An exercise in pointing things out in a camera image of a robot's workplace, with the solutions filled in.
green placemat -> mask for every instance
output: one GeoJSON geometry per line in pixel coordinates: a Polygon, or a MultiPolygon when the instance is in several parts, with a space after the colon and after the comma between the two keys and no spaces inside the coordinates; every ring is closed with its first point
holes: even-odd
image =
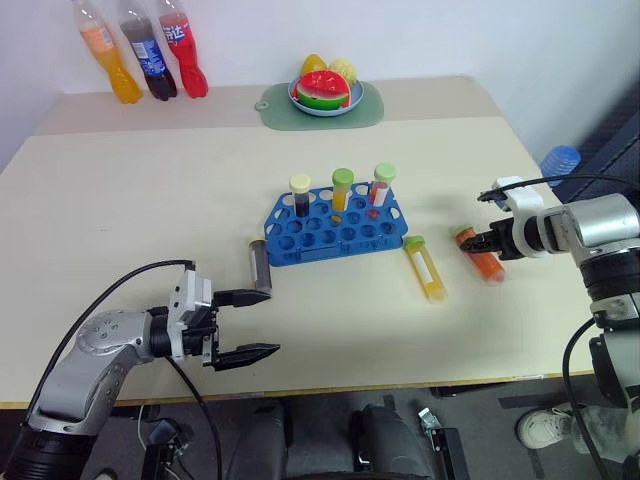
{"type": "Polygon", "coordinates": [[[362,128],[375,125],[384,117],[384,104],[380,92],[362,82],[364,96],[360,104],[337,117],[314,117],[298,110],[289,100],[288,84],[269,87],[256,103],[262,122],[274,130],[331,130],[334,128],[362,128]]]}

dark liquid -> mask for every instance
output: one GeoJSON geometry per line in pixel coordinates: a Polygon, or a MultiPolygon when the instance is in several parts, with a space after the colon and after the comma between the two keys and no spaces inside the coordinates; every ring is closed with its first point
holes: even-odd
{"type": "Polygon", "coordinates": [[[308,193],[296,193],[293,196],[294,210],[296,217],[308,217],[309,216],[309,194],[308,193]]]}
{"type": "MultiPolygon", "coordinates": [[[[132,44],[148,41],[149,39],[154,38],[153,28],[151,27],[151,22],[148,18],[140,18],[124,22],[120,25],[120,28],[127,37],[127,40],[132,44]]],[[[176,88],[176,82],[173,79],[171,72],[166,67],[166,63],[164,62],[164,58],[162,58],[159,48],[157,53],[159,55],[159,61],[164,64],[164,71],[157,75],[149,75],[147,72],[144,72],[144,79],[149,86],[151,94],[159,100],[166,101],[171,97],[175,97],[178,94],[178,89],[176,88]]]]}

toy watermelon slice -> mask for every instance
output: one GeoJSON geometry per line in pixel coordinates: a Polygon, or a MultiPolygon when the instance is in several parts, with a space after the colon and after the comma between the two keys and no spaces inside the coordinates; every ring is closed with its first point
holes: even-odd
{"type": "Polygon", "coordinates": [[[317,70],[300,77],[292,96],[316,110],[336,110],[351,105],[351,87],[338,73],[317,70]]]}

toy fruit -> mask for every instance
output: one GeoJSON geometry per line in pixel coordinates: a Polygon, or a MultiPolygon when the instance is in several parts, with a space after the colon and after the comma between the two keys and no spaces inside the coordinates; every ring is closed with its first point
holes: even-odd
{"type": "Polygon", "coordinates": [[[327,70],[327,64],[324,63],[324,60],[322,60],[318,54],[312,53],[305,59],[304,63],[302,64],[302,68],[300,69],[300,76],[302,77],[303,75],[315,72],[316,70],[327,70]]]}
{"type": "Polygon", "coordinates": [[[338,58],[337,60],[331,62],[331,65],[329,65],[329,70],[342,75],[344,79],[349,82],[349,85],[354,85],[356,83],[356,67],[354,67],[353,63],[351,63],[349,60],[338,58]]]}
{"type": "Polygon", "coordinates": [[[351,103],[351,88],[338,73],[318,70],[300,77],[296,84],[298,101],[316,110],[336,110],[351,103]]]}

yellow fruit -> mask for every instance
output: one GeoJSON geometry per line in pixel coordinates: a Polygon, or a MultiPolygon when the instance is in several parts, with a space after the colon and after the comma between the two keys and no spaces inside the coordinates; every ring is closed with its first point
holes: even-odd
{"type": "Polygon", "coordinates": [[[315,72],[316,70],[326,70],[327,64],[324,63],[324,60],[320,58],[319,55],[312,53],[309,55],[304,63],[302,64],[302,68],[300,69],[300,76],[304,76],[307,73],[315,72]]]}
{"type": "Polygon", "coordinates": [[[338,58],[331,62],[329,70],[342,75],[344,79],[349,82],[349,85],[353,85],[358,79],[356,75],[356,67],[354,67],[349,60],[345,60],[344,58],[338,58]]]}

